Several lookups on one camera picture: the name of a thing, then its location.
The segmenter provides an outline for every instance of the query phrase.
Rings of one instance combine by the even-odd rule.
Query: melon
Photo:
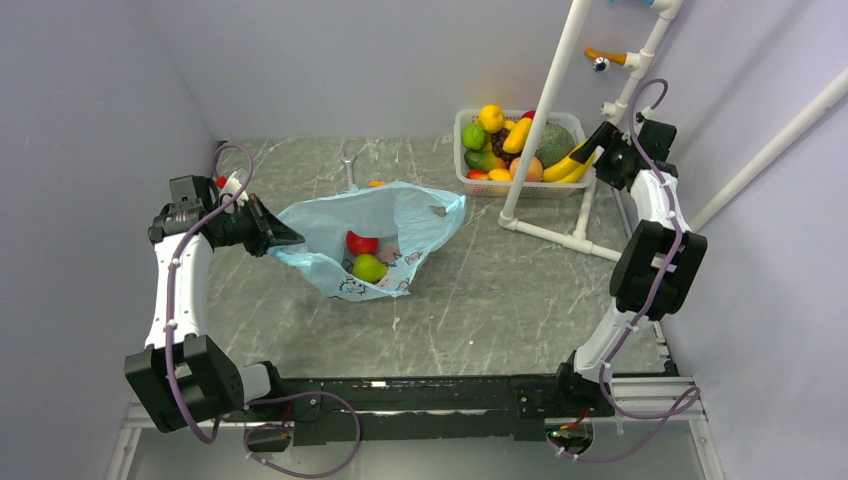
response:
[[[542,139],[536,148],[536,158],[542,162],[543,167],[548,168],[559,163],[576,145],[571,132],[555,123],[549,123],[542,131]]]

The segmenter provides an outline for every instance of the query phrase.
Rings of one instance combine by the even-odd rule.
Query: cartoon print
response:
[[[409,278],[405,278],[400,284],[398,284],[398,288],[395,289],[398,292],[405,292],[409,290]]]
[[[387,267],[397,267],[397,259],[401,258],[400,250],[397,247],[381,248],[377,252],[377,259],[383,262]]]
[[[339,285],[339,291],[342,293],[358,293],[365,295],[368,292],[368,286],[360,282],[353,275],[345,275],[345,281]]]
[[[413,252],[412,255],[406,257],[406,264],[412,265],[421,258],[421,252]]]

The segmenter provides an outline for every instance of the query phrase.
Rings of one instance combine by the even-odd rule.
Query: white pvc pipe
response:
[[[580,214],[577,216],[577,225],[574,227],[574,238],[586,240],[586,227],[589,225],[589,214],[592,213],[592,200],[595,198],[595,187],[598,179],[593,178],[592,183],[583,191],[583,203],[580,204]]]
[[[508,230],[526,233],[529,235],[533,235],[534,237],[539,237],[543,240],[558,243],[566,248],[577,250],[581,253],[597,255],[601,258],[612,260],[613,262],[617,262],[618,259],[621,258],[621,252],[617,252],[615,250],[602,247],[600,245],[595,245],[589,240],[580,240],[572,235],[564,235],[562,233],[553,232],[546,228],[537,227],[535,225],[531,225],[526,222],[521,222],[516,219],[512,219],[509,222],[502,222],[501,226]]]
[[[654,29],[651,30],[651,35],[648,36],[648,41],[645,42],[645,46],[642,48],[645,53],[649,53],[651,55],[656,53],[657,47],[659,46],[663,35],[665,35],[669,22],[669,19],[663,18],[663,16],[660,15],[660,18],[657,19],[657,23],[654,24]]]
[[[518,166],[518,171],[515,173],[515,178],[512,180],[512,186],[509,188],[506,204],[503,210],[501,210],[501,218],[504,220],[512,219],[512,215],[515,212],[515,204],[518,202],[521,188],[524,187],[524,179],[527,177],[527,171],[530,169],[536,148],[539,146],[542,131],[545,129],[545,123],[548,121],[548,115],[551,113],[551,107],[556,100],[557,92],[565,76],[566,67],[568,67],[568,62],[571,60],[572,53],[574,53],[577,36],[580,35],[580,30],[583,29],[583,21],[589,12],[590,2],[591,0],[573,0],[571,2],[571,9],[568,11],[568,18],[565,19],[565,26],[562,28],[562,35],[559,38],[559,44],[557,45],[556,53],[554,53],[554,59],[551,62],[548,79],[545,80],[545,87],[542,89],[542,96],[539,98],[539,105],[536,107],[536,115],[533,117],[530,133],[527,136],[527,141],[524,143],[524,150],[521,153],[521,163]]]
[[[607,104],[612,108],[612,111],[609,113],[609,122],[613,125],[618,125],[618,122],[621,121],[621,118],[627,111],[627,107],[630,105],[630,98],[633,96],[633,92],[636,91],[636,86],[639,85],[639,82],[645,76],[645,72],[648,71],[648,67],[651,66],[651,62],[654,61],[654,54],[657,51],[657,46],[659,46],[660,41],[662,41],[671,20],[677,16],[677,12],[680,10],[680,5],[683,3],[683,0],[675,0],[669,3],[671,6],[660,12],[659,18],[657,18],[657,23],[654,24],[654,28],[651,30],[648,40],[645,41],[645,46],[639,50],[639,66],[630,72],[630,77],[627,79],[627,83],[624,84],[624,88],[621,90],[621,95],[618,96],[615,103],[612,105]]]
[[[789,122],[783,130],[769,141],[739,173],[727,182],[719,192],[695,215],[689,225],[693,231],[703,228],[721,209],[739,192],[762,173],[772,162],[789,148],[790,145],[816,123],[836,102],[848,94],[848,67],[833,79],[801,113]]]

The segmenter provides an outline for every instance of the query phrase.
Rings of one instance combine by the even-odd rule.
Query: plastic basket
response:
[[[466,178],[468,173],[468,165],[465,164],[462,156],[465,154],[465,147],[462,145],[462,129],[477,121],[479,110],[467,109],[461,110],[456,114],[456,122],[453,126],[453,160],[456,165],[456,178],[465,186],[467,195],[487,196],[487,197],[505,197],[509,193],[511,183],[494,182],[492,180],[471,180]],[[504,116],[513,121],[518,121],[523,110],[504,110]],[[569,113],[551,113],[548,116],[549,123],[556,123],[565,127],[572,135],[577,143],[586,139],[586,134],[583,133],[583,127],[580,126],[580,120]],[[592,183],[595,178],[595,170],[589,169],[583,178],[575,183],[544,183],[544,182],[524,182],[524,188],[521,189],[521,197],[523,198],[563,198],[571,195],[577,190],[586,188]]]

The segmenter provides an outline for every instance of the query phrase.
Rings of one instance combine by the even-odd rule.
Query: red fruit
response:
[[[489,176],[486,175],[486,172],[483,170],[469,170],[468,173],[465,174],[466,178],[470,178],[471,180],[488,180]]]
[[[377,253],[377,247],[380,246],[380,239],[375,237],[360,237],[348,230],[345,237],[345,244],[348,251],[354,255],[362,255],[363,253],[374,255]]]

